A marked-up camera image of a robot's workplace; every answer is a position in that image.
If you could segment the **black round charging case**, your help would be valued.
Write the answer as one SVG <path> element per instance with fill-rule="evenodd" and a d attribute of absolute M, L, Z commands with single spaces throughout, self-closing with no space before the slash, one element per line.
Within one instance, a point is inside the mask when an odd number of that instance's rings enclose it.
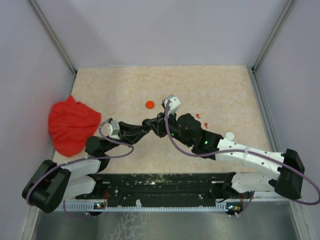
<path fill-rule="evenodd" d="M 145 129 L 149 129 L 149 130 L 151 129 L 151 127 L 149 126 L 149 122 L 150 122 L 150 119 L 144 119 L 142 121 L 142 125 Z"/>

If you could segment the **white round charging case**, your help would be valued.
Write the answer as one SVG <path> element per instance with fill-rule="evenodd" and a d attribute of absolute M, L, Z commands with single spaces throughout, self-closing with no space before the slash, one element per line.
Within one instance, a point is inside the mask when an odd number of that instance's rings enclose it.
<path fill-rule="evenodd" d="M 235 139 L 235 134 L 233 132 L 226 132 L 224 137 L 232 141 Z"/>

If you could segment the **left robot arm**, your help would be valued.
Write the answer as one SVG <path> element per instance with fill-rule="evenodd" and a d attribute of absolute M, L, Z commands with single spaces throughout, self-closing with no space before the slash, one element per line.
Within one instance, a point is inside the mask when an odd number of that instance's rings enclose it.
<path fill-rule="evenodd" d="M 102 125 L 107 125 L 108 135 L 90 136 L 85 143 L 86 157 L 61 164 L 52 160 L 41 163 L 22 191 L 28 205 L 51 213 L 60 203 L 80 195 L 101 197 L 104 186 L 91 175 L 108 166 L 111 157 L 106 152 L 120 145 L 133 150 L 133 145 L 151 131 L 145 121 L 141 125 L 132 125 L 110 118 Z"/>

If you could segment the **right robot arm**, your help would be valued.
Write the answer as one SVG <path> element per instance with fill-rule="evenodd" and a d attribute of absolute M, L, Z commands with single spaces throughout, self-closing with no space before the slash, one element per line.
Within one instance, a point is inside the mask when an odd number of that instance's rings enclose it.
<path fill-rule="evenodd" d="M 301 198 L 302 174 L 305 167 L 299 154 L 292 149 L 286 152 L 271 152 L 247 147 L 233 142 L 220 134 L 202 129 L 201 123 L 187 113 L 176 117 L 163 113 L 142 122 L 162 138 L 167 134 L 191 149 L 188 156 L 236 163 L 254 169 L 254 173 L 235 173 L 223 185 L 229 198 L 239 193 L 275 191 L 290 200 Z"/>

